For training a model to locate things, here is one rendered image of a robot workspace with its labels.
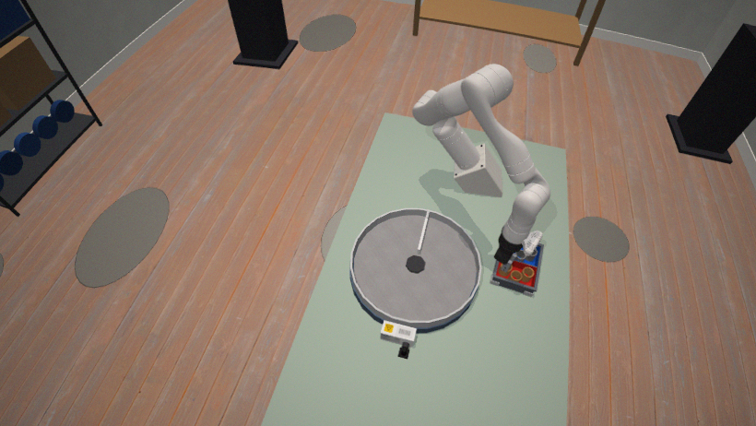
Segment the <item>bronze bushing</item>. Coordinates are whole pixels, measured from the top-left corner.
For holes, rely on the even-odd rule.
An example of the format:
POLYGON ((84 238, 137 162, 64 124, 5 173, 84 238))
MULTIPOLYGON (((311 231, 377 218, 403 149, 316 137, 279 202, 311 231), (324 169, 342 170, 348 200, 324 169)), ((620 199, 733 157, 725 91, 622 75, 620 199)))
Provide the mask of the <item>bronze bushing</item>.
POLYGON ((513 266, 511 266, 511 267, 509 268, 508 272, 507 272, 507 273, 505 273, 505 272, 501 271, 502 265, 503 265, 503 264, 501 264, 501 266, 500 266, 500 268, 499 268, 499 274, 500 274, 501 276, 503 276, 503 277, 507 277, 507 276, 508 276, 508 275, 510 274, 510 272, 511 272, 511 270, 512 270, 513 266))
POLYGON ((509 276, 508 279, 516 281, 516 282, 519 282, 521 280, 521 278, 522 278, 522 274, 519 271, 514 270, 514 271, 512 271, 512 273, 510 274, 510 276, 509 276), (513 277, 515 277, 517 279, 514 279, 513 277))
POLYGON ((521 278, 521 280, 522 280, 523 282, 528 282, 528 281, 529 281, 529 280, 530 280, 530 279, 531 279, 531 278, 532 278, 532 277, 534 276, 534 270, 533 270, 532 268, 530 268, 530 267, 525 267, 525 268, 523 269, 523 271, 522 271, 521 273, 522 273, 522 278, 521 278), (526 273, 526 274, 527 274, 528 276, 527 276, 527 275, 525 275, 525 273, 526 273))

